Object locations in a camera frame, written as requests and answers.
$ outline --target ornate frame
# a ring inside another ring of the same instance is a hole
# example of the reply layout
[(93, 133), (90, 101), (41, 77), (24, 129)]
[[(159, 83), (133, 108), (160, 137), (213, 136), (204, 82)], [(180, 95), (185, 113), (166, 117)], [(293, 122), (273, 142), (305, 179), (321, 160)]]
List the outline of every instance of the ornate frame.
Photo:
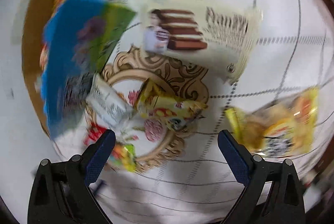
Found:
[[(206, 73), (207, 69), (203, 67), (183, 64), (180, 60), (147, 53), (131, 46), (128, 52), (120, 52), (113, 64), (104, 67), (102, 77), (110, 86), (126, 79), (144, 82), (151, 78), (169, 94), (206, 103), (208, 89), (201, 82)], [(86, 107), (86, 111), (87, 121), (96, 123), (95, 111), (90, 106)], [(154, 150), (136, 158), (137, 172), (146, 172), (160, 166), (165, 160), (179, 156), (185, 145), (183, 139), (192, 134), (191, 129), (186, 132), (168, 131)]]

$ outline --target flower pattern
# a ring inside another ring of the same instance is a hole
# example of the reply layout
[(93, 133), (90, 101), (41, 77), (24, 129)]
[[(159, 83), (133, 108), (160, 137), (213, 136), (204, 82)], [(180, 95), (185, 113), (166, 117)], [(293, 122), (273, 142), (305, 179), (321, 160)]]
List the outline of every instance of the flower pattern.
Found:
[(145, 120), (144, 129), (148, 141), (157, 142), (163, 136), (163, 127), (161, 122), (156, 119)]
[(135, 105), (135, 102), (138, 98), (138, 95), (139, 95), (139, 92), (140, 91), (129, 91), (129, 94), (128, 94), (128, 99), (129, 99), (129, 103), (134, 106)]

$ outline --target white tablecloth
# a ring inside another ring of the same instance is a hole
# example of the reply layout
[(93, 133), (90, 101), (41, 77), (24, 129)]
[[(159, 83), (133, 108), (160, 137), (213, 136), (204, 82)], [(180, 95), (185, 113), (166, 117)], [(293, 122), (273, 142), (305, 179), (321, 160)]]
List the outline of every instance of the white tablecloth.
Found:
[[(140, 0), (123, 0), (139, 10)], [(334, 121), (333, 20), (321, 0), (222, 0), (232, 6), (263, 10), (260, 38), (248, 65), (234, 85), (224, 84), (210, 70), (201, 77), (208, 89), (209, 109), (197, 132), (183, 138), (184, 152), (142, 174), (103, 171), (108, 182), (98, 197), (108, 214), (125, 223), (208, 223), (224, 217), (241, 193), (217, 146), (217, 134), (229, 129), (223, 111), (237, 106), (254, 111), (280, 97), (319, 85), (319, 113), (310, 152), (291, 157), (298, 175), (308, 172), (325, 151)], [(136, 17), (109, 59), (141, 44)], [(85, 120), (76, 131), (55, 141), (63, 160), (81, 153)], [(265, 185), (264, 201), (270, 183)]]

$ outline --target small snack packet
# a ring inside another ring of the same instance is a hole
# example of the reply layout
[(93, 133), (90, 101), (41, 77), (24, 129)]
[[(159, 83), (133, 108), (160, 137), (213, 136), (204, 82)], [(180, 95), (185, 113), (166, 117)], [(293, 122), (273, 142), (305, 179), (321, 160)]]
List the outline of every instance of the small snack packet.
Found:
[(114, 169), (125, 169), (135, 172), (135, 146), (116, 142), (108, 159), (108, 164)]
[(144, 50), (212, 69), (232, 84), (256, 43), (262, 12), (218, 0), (148, 0), (141, 20)]
[(119, 123), (133, 114), (133, 108), (123, 101), (98, 73), (94, 75), (86, 102), (110, 129), (119, 127)]
[(158, 118), (168, 129), (180, 131), (198, 118), (208, 106), (204, 103), (171, 96), (163, 92), (152, 80), (147, 79), (141, 87), (134, 104), (144, 118)]
[(252, 114), (233, 107), (226, 110), (236, 141), (250, 152), (269, 158), (310, 150), (317, 120), (318, 88), (270, 103)]
[[(84, 145), (89, 146), (94, 144), (100, 136), (102, 136), (105, 130), (105, 127), (92, 122), (91, 127), (83, 140)], [(134, 172), (136, 168), (134, 145), (116, 142), (115, 147), (108, 158), (108, 164), (114, 169), (125, 169)]]

